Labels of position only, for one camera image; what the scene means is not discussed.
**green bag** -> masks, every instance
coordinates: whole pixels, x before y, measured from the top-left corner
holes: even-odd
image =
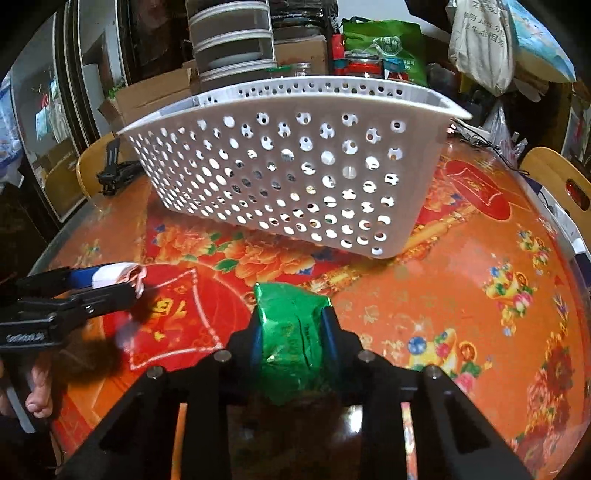
[[[425,43],[421,27],[400,20],[343,20],[345,50],[376,55],[391,65],[404,65],[400,78],[427,86]]]

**white bag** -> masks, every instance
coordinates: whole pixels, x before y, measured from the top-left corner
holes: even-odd
[[[456,0],[449,59],[495,96],[515,72],[515,37],[504,0]]]

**plastic bag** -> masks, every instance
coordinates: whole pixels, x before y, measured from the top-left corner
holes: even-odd
[[[256,283],[261,321],[259,389],[275,405],[323,388],[320,314],[327,297],[286,283]]]
[[[456,0],[454,4],[449,59],[493,95],[502,95],[515,72],[515,38],[504,0]]]
[[[427,86],[425,44],[421,27],[401,20],[372,21],[353,17],[343,20],[345,50],[376,55],[390,66],[400,65],[400,78]]]
[[[505,120],[505,109],[500,100],[496,101],[482,128],[491,133],[491,143],[501,149],[501,154],[506,161],[517,168],[517,161],[514,160],[511,146],[511,134]]]

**cable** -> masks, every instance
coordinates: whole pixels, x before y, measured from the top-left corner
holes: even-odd
[[[492,149],[497,154],[497,156],[503,161],[503,163],[507,166],[507,168],[509,170],[516,171],[517,173],[521,173],[522,175],[525,175],[526,177],[529,177],[530,176],[530,172],[528,172],[527,170],[522,170],[521,168],[515,168],[513,165],[511,165],[509,163],[509,161],[505,158],[505,156],[501,153],[501,149],[499,147],[497,147],[496,145],[492,144],[486,138],[484,138],[480,133],[478,133],[477,131],[471,129],[470,127],[467,127],[466,124],[460,124],[460,127],[465,128],[469,132],[472,132],[474,135],[476,135],[477,137],[479,137],[480,138],[480,141],[482,143],[484,143],[484,145],[486,147]]]
[[[550,206],[550,204],[548,203],[548,199],[546,198],[546,195],[544,195],[544,193],[540,190],[540,195],[542,195],[542,198],[544,199],[544,203],[546,204],[546,206],[548,207],[548,210],[550,211],[550,213],[554,214],[554,210],[553,208]]]

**finger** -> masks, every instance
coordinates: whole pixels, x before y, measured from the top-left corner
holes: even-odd
[[[25,405],[27,410],[32,413],[40,413],[44,409],[51,408],[51,356],[44,352],[39,355],[33,369],[31,377],[35,387],[27,397]]]
[[[12,405],[10,405],[7,395],[2,390],[0,390],[0,415],[14,417]]]
[[[43,408],[40,411],[33,412],[33,416],[37,419],[46,419],[47,417],[50,417],[52,413],[53,413],[53,401],[50,398],[49,403],[47,404],[47,407]]]

